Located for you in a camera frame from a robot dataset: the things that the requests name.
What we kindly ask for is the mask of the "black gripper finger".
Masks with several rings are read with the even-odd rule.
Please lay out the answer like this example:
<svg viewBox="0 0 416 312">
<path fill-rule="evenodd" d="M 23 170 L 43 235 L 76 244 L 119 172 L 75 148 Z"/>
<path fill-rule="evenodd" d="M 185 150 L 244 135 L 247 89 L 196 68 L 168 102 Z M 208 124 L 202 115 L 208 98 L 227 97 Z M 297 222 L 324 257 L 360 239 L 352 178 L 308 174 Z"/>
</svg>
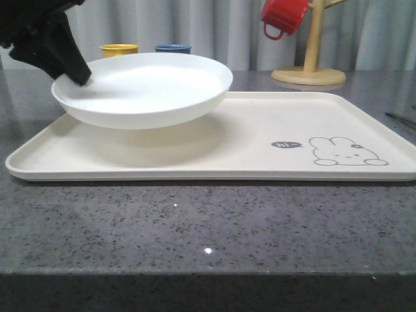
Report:
<svg viewBox="0 0 416 312">
<path fill-rule="evenodd" d="M 30 64 L 41 69 L 53 79 L 62 75 L 62 69 L 59 62 L 48 52 L 31 49 L 29 47 L 25 47 L 24 45 L 14 45 L 9 55 L 14 60 Z"/>
<path fill-rule="evenodd" d="M 85 85 L 92 72 L 75 43 L 67 15 L 63 12 L 52 15 L 45 26 L 44 47 L 51 54 L 57 76 L 65 73 L 73 82 Z"/>
</svg>

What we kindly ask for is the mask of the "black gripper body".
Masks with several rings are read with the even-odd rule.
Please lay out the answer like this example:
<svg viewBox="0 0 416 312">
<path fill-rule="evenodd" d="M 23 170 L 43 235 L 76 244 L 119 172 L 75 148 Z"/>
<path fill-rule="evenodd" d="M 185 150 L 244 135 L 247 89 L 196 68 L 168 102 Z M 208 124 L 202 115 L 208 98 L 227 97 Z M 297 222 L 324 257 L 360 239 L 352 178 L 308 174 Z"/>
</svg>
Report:
<svg viewBox="0 0 416 312">
<path fill-rule="evenodd" d="M 8 48 L 26 29 L 84 1 L 1 1 L 1 47 Z"/>
</svg>

